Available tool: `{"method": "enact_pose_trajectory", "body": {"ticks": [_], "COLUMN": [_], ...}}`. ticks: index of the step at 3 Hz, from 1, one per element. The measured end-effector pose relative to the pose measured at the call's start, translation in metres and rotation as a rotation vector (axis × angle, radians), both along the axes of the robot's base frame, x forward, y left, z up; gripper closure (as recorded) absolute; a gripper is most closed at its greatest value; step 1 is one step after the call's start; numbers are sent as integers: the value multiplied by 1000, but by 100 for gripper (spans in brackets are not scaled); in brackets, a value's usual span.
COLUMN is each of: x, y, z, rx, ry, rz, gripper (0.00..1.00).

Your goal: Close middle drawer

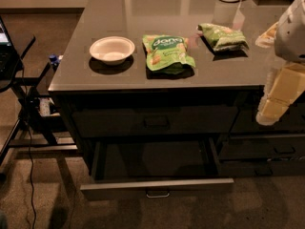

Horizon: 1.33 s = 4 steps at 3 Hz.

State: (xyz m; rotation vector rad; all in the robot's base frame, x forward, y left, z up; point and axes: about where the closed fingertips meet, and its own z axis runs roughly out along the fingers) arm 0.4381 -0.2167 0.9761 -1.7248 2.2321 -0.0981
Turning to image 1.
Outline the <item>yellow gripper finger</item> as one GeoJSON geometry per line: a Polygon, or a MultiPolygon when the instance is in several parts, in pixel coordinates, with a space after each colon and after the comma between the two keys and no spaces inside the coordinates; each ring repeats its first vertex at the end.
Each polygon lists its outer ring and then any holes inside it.
{"type": "Polygon", "coordinates": [[[261,48],[270,48],[275,42],[278,23],[271,25],[266,31],[257,37],[255,44],[261,48]]]}

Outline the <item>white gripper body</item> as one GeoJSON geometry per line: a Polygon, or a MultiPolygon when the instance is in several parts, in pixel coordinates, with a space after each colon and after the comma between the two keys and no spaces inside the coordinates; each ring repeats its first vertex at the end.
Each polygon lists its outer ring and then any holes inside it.
{"type": "Polygon", "coordinates": [[[274,125],[289,107],[305,92],[305,64],[286,62],[272,69],[264,87],[256,114],[260,125],[274,125]]]}

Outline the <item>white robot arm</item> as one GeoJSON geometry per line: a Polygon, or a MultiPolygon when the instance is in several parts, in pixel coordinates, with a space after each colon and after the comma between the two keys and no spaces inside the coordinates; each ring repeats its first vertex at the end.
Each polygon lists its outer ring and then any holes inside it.
{"type": "Polygon", "coordinates": [[[305,0],[294,0],[255,44],[273,47],[285,60],[281,68],[269,71],[255,117],[258,124],[271,126],[305,92],[305,0]]]}

